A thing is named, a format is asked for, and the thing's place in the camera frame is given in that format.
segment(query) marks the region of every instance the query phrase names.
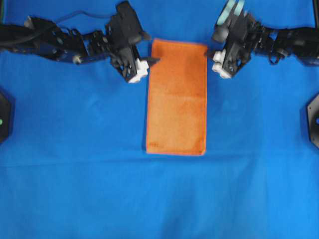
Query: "orange cloth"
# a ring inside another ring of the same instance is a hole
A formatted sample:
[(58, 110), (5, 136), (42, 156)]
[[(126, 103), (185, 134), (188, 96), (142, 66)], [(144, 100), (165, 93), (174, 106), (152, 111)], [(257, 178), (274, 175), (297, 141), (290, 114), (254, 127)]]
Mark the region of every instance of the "orange cloth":
[(206, 152), (207, 46), (155, 39), (149, 83), (147, 153)]

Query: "blue fabric surface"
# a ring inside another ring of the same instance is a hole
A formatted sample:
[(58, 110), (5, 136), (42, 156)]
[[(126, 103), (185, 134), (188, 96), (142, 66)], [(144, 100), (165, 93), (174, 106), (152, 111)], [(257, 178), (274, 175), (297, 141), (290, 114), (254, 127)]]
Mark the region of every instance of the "blue fabric surface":
[[(9, 0), (5, 21), (114, 13), (117, 2)], [(212, 47), (225, 0), (131, 4), (153, 37)], [(269, 26), (314, 26), (311, 1), (245, 8)], [(63, 25), (87, 32), (105, 22), (78, 16)], [(139, 45), (143, 56), (150, 48)], [(147, 79), (127, 85), (108, 61), (1, 53), (0, 86), (16, 105), (13, 135), (0, 146), (0, 238), (319, 238), (319, 150), (305, 113), (319, 68), (253, 56), (223, 80), (211, 66), (207, 154), (166, 157), (145, 154)]]

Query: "light blue part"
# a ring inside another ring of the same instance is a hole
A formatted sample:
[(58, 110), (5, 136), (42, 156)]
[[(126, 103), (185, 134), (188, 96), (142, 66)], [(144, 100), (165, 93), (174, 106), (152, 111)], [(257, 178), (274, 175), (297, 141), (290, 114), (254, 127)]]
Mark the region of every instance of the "light blue part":
[(242, 9), (244, 8), (244, 4), (245, 4), (245, 1), (244, 0), (240, 0), (238, 3), (237, 3), (237, 6), (236, 6), (236, 9), (235, 9), (235, 15), (236, 16), (239, 16)]
[(228, 18), (231, 10), (233, 9), (233, 6), (235, 5), (235, 0), (229, 0), (224, 11), (221, 13), (221, 15), (218, 18), (217, 25), (222, 25)]

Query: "cable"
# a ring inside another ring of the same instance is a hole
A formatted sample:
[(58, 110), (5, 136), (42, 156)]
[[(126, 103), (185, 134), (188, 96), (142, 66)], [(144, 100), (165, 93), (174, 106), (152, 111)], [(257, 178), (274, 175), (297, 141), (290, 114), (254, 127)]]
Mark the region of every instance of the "cable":
[(35, 33), (33, 33), (29, 36), (25, 36), (25, 37), (22, 37), (20, 39), (13, 40), (13, 41), (2, 41), (2, 42), (0, 42), (0, 46), (12, 46), (15, 44), (22, 44), (22, 43), (31, 41), (31, 40), (39, 37), (40, 35), (44, 34), (46, 31), (48, 31), (52, 28), (55, 28), (57, 23), (68, 20), (68, 19), (75, 17), (77, 15), (80, 15), (80, 14), (86, 15), (88, 17), (93, 17), (93, 18), (110, 18), (111, 17), (110, 15), (97, 15), (97, 14), (91, 14), (91, 13), (88, 13), (85, 11), (75, 11), (73, 13), (70, 13), (68, 15), (65, 15), (65, 16), (57, 19), (57, 21), (55, 21), (55, 23), (45, 27), (42, 30), (36, 31)]
[(4, 0), (0, 0), (0, 23), (4, 17)]
[(319, 1), (313, 0), (316, 28), (319, 28)]
[(88, 12), (86, 12), (86, 11), (81, 11), (81, 10), (80, 10), (80, 11), (74, 11), (74, 12), (68, 14), (68, 15), (65, 15), (65, 16), (63, 16), (63, 17), (60, 17), (60, 18), (58, 18), (55, 22), (56, 22), (56, 23), (59, 23), (59, 22), (68, 20), (68, 19), (70, 19), (70, 18), (72, 18), (72, 17), (75, 17), (75, 16), (77, 16), (77, 15), (80, 15), (80, 14), (86, 15), (86, 16), (88, 16), (88, 17), (100, 18), (100, 19), (106, 19), (106, 18), (110, 18), (110, 17), (111, 17), (111, 15), (98, 15), (98, 14), (92, 14), (92, 13), (88, 13)]

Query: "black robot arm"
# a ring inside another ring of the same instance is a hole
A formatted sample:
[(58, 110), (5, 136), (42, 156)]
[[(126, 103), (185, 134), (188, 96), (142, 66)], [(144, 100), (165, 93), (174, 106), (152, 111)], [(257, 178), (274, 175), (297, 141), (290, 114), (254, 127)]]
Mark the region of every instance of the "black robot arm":
[(50, 20), (28, 17), (24, 26), (0, 24), (0, 49), (13, 53), (35, 54), (49, 60), (85, 64), (105, 58), (129, 83), (138, 82), (157, 59), (141, 58), (136, 44), (151, 37), (142, 29), (128, 1), (116, 6), (117, 13), (105, 26), (81, 34), (76, 29), (58, 27)]
[(215, 25), (212, 39), (224, 43), (224, 49), (208, 53), (215, 62), (213, 71), (232, 78), (250, 61), (253, 52), (268, 56), (274, 65), (292, 54), (305, 65), (319, 65), (317, 28), (269, 28), (245, 13), (243, 6), (243, 0), (229, 0)]

